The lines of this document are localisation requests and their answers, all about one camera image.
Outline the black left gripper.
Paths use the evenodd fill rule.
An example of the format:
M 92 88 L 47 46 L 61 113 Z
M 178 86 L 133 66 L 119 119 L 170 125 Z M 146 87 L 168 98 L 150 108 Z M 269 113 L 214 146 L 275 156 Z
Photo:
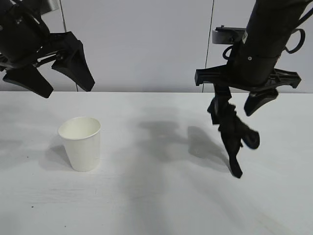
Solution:
M 52 33 L 42 15 L 59 8 L 56 0 L 2 0 L 0 2 L 0 69 L 4 82 L 49 98 L 53 87 L 37 70 L 52 69 L 90 92 L 95 84 L 86 63 L 83 44 L 72 32 Z

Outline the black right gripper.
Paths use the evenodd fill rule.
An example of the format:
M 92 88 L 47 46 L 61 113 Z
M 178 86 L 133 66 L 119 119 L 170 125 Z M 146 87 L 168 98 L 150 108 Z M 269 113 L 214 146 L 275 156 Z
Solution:
M 214 84 L 215 96 L 207 109 L 212 124 L 218 125 L 226 117 L 229 100 L 232 98 L 229 87 L 249 91 L 244 111 L 249 117 L 260 107 L 278 97 L 279 86 L 289 85 L 294 89 L 301 82 L 298 73 L 276 69 L 278 57 L 266 58 L 253 54 L 242 54 L 240 46 L 246 42 L 244 30 L 214 30 L 212 41 L 215 44 L 229 45 L 223 58 L 225 65 L 197 69 L 195 84 Z

